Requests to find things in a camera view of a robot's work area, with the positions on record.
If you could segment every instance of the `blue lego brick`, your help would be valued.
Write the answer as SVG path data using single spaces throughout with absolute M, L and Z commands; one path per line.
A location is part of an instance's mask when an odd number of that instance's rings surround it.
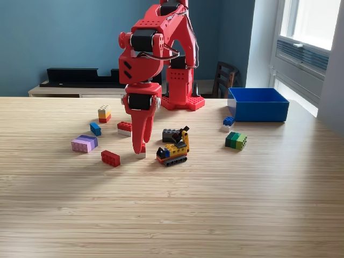
M 234 124 L 234 117 L 226 117 L 224 120 L 224 125 L 232 126 Z
M 168 149 L 165 148 L 165 156 L 166 156 L 166 159 L 168 157 L 170 157 L 170 151 Z
M 91 132 L 95 134 L 95 136 L 101 136 L 102 135 L 102 129 L 96 124 L 96 123 L 91 123 Z

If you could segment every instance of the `blue wall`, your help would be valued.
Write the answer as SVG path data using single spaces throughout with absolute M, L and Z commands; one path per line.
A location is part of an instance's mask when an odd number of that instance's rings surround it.
M 118 35 L 159 0 L 1 0 L 0 96 L 27 96 L 49 67 L 118 67 Z M 190 1 L 198 37 L 199 79 L 214 77 L 221 0 Z
M 237 67 L 246 85 L 255 0 L 223 0 L 218 60 Z

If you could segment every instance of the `white wall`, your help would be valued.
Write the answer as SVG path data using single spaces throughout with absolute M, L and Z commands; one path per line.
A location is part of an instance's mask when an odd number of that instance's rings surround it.
M 338 14 L 318 118 L 344 137 L 344 1 Z
M 269 87 L 277 10 L 277 0 L 255 1 L 246 88 Z

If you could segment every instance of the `red lego brick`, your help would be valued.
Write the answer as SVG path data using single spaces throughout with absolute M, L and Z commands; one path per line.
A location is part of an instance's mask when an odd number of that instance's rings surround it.
M 102 152 L 102 161 L 111 166 L 118 167 L 120 165 L 120 156 L 105 150 Z
M 107 123 L 111 118 L 111 114 L 109 114 L 109 116 L 106 119 L 103 118 L 99 118 L 99 123 Z
M 146 153 L 146 144 L 142 143 L 141 153 Z
M 132 125 L 129 122 L 120 122 L 117 124 L 117 129 L 132 132 Z

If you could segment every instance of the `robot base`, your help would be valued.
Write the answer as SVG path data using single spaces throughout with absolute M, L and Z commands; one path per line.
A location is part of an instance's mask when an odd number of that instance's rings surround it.
M 162 97 L 161 105 L 167 110 L 189 109 L 191 111 L 196 111 L 205 105 L 205 99 L 203 97 L 188 97 L 186 105 L 176 105 L 171 103 L 168 97 Z

